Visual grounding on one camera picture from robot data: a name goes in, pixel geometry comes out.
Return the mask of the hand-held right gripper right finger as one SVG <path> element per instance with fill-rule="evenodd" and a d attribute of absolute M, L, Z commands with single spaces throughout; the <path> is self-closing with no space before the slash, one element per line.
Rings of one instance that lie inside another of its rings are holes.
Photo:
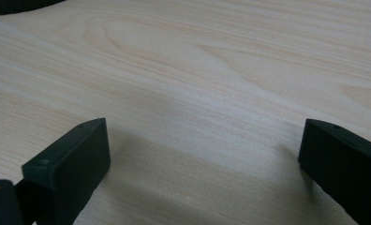
<path fill-rule="evenodd" d="M 359 225 L 371 225 L 371 142 L 328 122 L 308 119 L 301 169 Z"/>

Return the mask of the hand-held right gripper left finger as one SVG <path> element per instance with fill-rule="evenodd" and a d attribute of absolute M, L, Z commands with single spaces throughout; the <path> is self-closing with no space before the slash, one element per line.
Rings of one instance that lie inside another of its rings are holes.
<path fill-rule="evenodd" d="M 75 126 L 22 165 L 26 225 L 72 225 L 111 165 L 106 120 Z"/>

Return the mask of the black plastic trash bin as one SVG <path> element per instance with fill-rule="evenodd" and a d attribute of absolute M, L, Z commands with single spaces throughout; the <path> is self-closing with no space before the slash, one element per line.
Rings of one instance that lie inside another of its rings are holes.
<path fill-rule="evenodd" d="M 65 0 L 0 0 L 0 15 L 40 9 L 63 1 Z"/>

